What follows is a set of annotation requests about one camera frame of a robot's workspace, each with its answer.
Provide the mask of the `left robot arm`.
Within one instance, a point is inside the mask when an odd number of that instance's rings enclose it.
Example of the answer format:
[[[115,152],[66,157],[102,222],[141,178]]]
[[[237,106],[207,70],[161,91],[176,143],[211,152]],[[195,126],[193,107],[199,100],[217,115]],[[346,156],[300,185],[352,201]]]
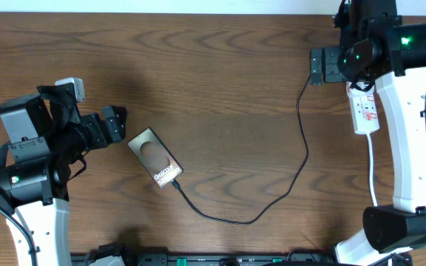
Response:
[[[126,136],[126,108],[81,115],[82,101],[83,85],[71,80],[0,105],[10,138],[0,150],[0,206],[20,265],[71,265],[70,166]]]

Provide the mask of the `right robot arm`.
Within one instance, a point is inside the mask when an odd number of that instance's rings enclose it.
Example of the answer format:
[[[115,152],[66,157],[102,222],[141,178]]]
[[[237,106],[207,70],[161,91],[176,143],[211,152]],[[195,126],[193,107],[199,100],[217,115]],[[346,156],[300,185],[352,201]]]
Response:
[[[382,102],[393,157],[390,205],[365,209],[362,229],[334,247],[342,265],[399,262],[426,247],[426,24],[404,24],[394,1],[342,1],[339,44],[310,52],[313,85],[345,83],[362,105]]]

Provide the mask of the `Galaxy smartphone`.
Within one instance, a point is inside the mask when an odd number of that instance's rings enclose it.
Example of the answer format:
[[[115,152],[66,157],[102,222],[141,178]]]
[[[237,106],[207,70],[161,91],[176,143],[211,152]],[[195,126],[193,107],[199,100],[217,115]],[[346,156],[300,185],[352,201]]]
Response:
[[[131,139],[128,147],[159,188],[183,173],[183,167],[150,127]]]

